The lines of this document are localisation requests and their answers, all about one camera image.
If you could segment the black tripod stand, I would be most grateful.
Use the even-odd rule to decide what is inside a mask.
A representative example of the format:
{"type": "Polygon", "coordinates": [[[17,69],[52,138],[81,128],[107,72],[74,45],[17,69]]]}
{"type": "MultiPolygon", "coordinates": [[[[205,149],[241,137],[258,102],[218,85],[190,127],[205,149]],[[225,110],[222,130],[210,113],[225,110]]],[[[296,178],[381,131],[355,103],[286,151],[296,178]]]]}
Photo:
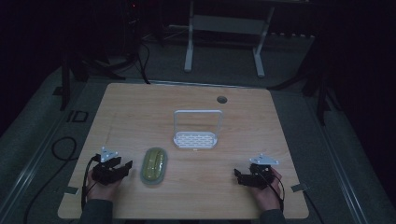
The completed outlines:
{"type": "Polygon", "coordinates": [[[73,73],[78,81],[86,82],[89,78],[88,68],[91,68],[101,76],[124,80],[124,77],[117,75],[116,71],[131,63],[132,61],[126,60],[112,65],[103,65],[81,52],[66,53],[62,59],[61,86],[57,87],[53,93],[62,97],[60,110],[64,111],[71,99],[70,73],[73,73]]]}
{"type": "Polygon", "coordinates": [[[286,81],[277,84],[275,86],[268,87],[270,91],[280,91],[287,87],[296,84],[297,82],[306,80],[302,94],[306,97],[311,97],[315,93],[318,95],[316,116],[319,124],[325,125],[325,112],[330,109],[327,99],[333,102],[332,97],[329,95],[329,77],[330,71],[326,68],[320,68],[317,64],[302,63],[297,70],[294,77],[287,79],[286,81]]]}

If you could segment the person's left hand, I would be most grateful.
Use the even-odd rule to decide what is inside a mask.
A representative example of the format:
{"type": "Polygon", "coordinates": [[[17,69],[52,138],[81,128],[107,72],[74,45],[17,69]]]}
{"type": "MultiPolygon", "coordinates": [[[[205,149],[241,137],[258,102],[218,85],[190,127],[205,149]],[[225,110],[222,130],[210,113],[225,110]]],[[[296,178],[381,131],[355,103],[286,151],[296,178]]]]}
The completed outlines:
{"type": "Polygon", "coordinates": [[[115,183],[102,185],[92,179],[92,173],[93,170],[88,172],[87,200],[105,200],[113,202],[121,181],[119,180],[115,183]]]}

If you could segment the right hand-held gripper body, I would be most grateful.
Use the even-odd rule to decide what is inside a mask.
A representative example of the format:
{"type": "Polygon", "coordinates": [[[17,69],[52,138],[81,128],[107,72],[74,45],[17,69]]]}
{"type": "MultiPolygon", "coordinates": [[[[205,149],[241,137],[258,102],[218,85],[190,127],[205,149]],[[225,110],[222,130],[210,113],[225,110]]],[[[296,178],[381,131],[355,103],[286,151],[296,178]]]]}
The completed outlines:
{"type": "Polygon", "coordinates": [[[276,175],[272,170],[273,165],[278,165],[278,161],[270,158],[263,153],[259,156],[249,159],[249,171],[256,179],[255,188],[265,189],[270,186],[276,179],[276,175]]]}

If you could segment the white metal stand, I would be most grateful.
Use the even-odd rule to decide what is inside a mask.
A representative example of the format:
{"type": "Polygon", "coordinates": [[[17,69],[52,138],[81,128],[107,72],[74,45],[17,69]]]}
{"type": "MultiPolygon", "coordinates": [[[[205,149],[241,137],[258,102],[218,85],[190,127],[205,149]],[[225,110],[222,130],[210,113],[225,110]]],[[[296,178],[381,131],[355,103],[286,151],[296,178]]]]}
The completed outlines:
{"type": "Polygon", "coordinates": [[[256,66],[258,77],[264,77],[264,67],[262,63],[262,47],[267,37],[270,22],[275,12],[274,7],[269,7],[264,20],[239,19],[230,17],[219,17],[200,15],[194,12],[194,0],[190,0],[189,6],[189,26],[188,26],[188,45],[185,56],[184,71],[192,70],[193,62],[193,32],[209,31],[220,33],[231,33],[241,35],[257,35],[260,41],[257,46],[252,49],[253,59],[256,66]]]}

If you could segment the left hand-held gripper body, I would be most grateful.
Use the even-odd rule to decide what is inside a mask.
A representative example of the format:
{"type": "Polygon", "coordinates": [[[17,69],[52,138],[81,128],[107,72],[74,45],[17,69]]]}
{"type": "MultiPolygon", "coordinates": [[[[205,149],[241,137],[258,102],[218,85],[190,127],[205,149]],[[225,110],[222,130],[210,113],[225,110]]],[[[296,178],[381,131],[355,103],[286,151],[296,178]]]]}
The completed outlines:
{"type": "Polygon", "coordinates": [[[119,153],[102,147],[101,153],[97,154],[97,157],[98,164],[93,167],[92,179],[102,185],[117,182],[120,178],[116,175],[116,166],[109,167],[108,161],[119,157],[119,153]]]}

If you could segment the person's right hand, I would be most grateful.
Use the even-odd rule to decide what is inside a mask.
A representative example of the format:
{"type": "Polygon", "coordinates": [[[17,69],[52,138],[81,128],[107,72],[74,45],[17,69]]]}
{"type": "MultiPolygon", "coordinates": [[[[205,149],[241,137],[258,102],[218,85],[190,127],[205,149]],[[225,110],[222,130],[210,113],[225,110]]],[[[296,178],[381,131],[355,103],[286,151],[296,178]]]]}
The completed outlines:
{"type": "Polygon", "coordinates": [[[275,179],[269,187],[266,189],[251,188],[250,192],[255,199],[258,207],[263,211],[269,211],[274,209],[281,209],[280,201],[280,187],[279,180],[281,179],[281,174],[279,174],[275,169],[272,169],[275,179]]]}

